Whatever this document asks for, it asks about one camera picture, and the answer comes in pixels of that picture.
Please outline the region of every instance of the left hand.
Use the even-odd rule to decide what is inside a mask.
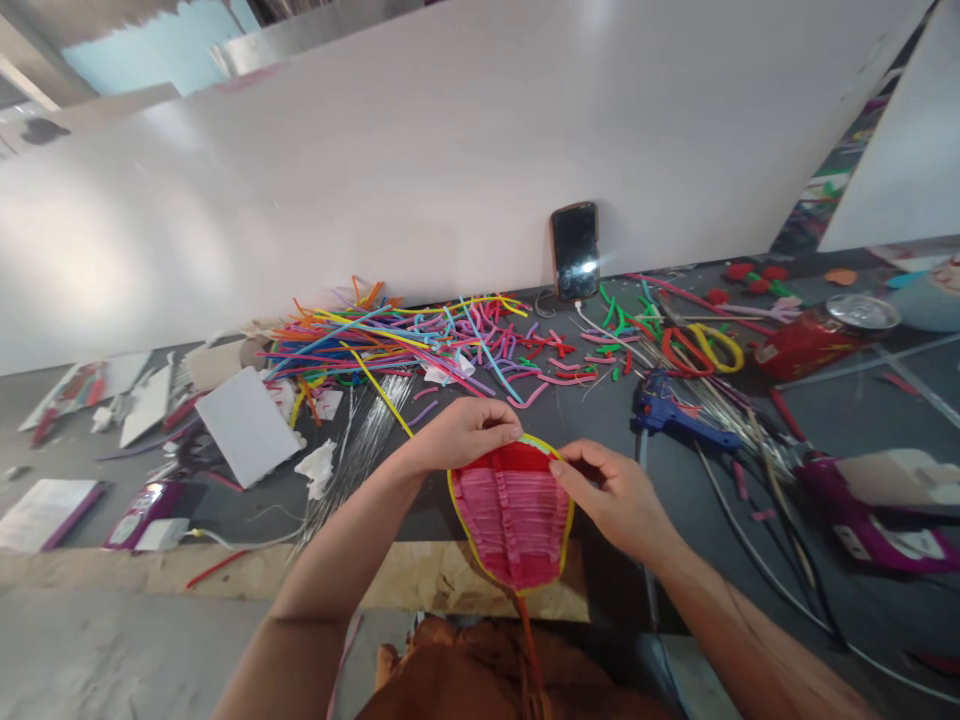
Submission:
[[[523,435],[520,419],[500,400],[460,398],[397,451],[417,473],[456,470]]]

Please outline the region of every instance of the red pom pom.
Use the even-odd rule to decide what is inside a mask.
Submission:
[[[788,273],[784,268],[780,267],[779,265],[771,265],[766,270],[764,270],[761,273],[761,275],[763,275],[764,280],[769,280],[770,282],[773,282],[774,280],[779,280],[783,282],[788,277],[790,277],[790,273]]]
[[[726,305],[730,302],[730,294],[726,290],[713,288],[707,293],[707,302],[711,305]]]
[[[727,276],[736,282],[742,281],[753,272],[753,263],[734,263],[727,268]]]

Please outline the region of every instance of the pipe cleaner craft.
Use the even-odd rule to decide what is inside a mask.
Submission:
[[[573,501],[550,474],[560,454],[520,440],[447,473],[450,496],[483,571],[517,597],[530,665],[543,688],[524,596],[560,577],[573,524]]]

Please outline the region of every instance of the phone screen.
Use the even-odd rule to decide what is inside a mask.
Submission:
[[[560,208],[550,216],[557,299],[582,300],[597,292],[597,206],[592,202]]]

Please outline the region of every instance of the blue glue gun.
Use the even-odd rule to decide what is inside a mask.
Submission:
[[[630,429],[635,433],[647,430],[651,435],[666,432],[676,437],[696,440],[705,450],[733,453],[743,447],[739,435],[714,430],[694,420],[681,410],[670,392],[666,368],[654,368],[633,394],[633,418]]]

